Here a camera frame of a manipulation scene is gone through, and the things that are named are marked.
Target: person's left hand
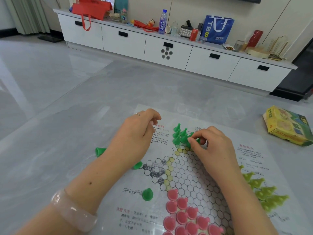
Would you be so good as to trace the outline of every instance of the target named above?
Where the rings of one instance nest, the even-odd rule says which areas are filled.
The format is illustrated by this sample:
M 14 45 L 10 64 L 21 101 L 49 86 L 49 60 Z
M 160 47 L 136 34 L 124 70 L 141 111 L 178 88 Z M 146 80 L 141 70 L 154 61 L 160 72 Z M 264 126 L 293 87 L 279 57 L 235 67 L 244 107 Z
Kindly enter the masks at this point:
M 155 132 L 153 125 L 161 119 L 161 115 L 153 109 L 143 110 L 138 114 L 125 119 L 105 151 L 107 155 L 120 157 L 121 163 L 128 168 L 144 157 Z

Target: translucent pink bangle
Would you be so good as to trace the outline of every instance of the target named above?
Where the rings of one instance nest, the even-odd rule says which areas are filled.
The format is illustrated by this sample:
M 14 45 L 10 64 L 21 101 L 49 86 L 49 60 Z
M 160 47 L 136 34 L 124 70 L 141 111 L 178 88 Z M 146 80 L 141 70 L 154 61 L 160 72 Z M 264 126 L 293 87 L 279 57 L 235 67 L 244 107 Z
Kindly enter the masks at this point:
M 63 189 L 52 197 L 51 204 L 70 225 L 81 232 L 89 232 L 97 222 L 97 215 L 92 215 L 78 207 Z

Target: hand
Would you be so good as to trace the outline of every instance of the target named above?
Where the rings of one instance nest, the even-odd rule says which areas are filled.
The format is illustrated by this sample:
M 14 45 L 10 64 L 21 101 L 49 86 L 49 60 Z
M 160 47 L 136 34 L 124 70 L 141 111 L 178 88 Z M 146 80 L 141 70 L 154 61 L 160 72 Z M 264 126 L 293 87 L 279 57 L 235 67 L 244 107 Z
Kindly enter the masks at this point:
M 150 147 L 152 135 L 155 132 L 153 125 L 161 119 L 160 114 L 147 109 L 140 111 L 127 119 L 115 134 L 105 154 L 121 158 L 121 163 L 130 169 L 140 162 Z
M 203 149 L 195 140 L 196 138 L 200 138 L 200 144 L 202 145 L 207 142 L 208 148 Z M 233 143 L 222 131 L 210 126 L 207 129 L 195 132 L 188 138 L 188 141 L 207 172 L 219 186 L 242 177 Z

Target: yellow box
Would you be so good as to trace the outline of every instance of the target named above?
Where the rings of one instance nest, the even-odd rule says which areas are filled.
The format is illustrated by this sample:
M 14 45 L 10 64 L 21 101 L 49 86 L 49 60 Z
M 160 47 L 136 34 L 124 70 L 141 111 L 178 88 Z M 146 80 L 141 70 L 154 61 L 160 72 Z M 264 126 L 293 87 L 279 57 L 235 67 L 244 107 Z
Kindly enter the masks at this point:
M 263 118 L 270 134 L 301 146 L 313 144 L 312 131 L 304 116 L 272 106 Z

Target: red vase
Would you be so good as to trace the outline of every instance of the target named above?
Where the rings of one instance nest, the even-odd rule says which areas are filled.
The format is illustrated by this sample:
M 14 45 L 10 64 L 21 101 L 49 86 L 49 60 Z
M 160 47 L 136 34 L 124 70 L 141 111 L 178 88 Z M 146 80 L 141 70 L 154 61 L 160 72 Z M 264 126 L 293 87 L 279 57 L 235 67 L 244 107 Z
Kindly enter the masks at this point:
M 262 35 L 263 35 L 263 31 L 261 30 L 254 31 L 254 34 L 250 38 L 247 47 L 255 47 L 257 43 L 259 42 Z

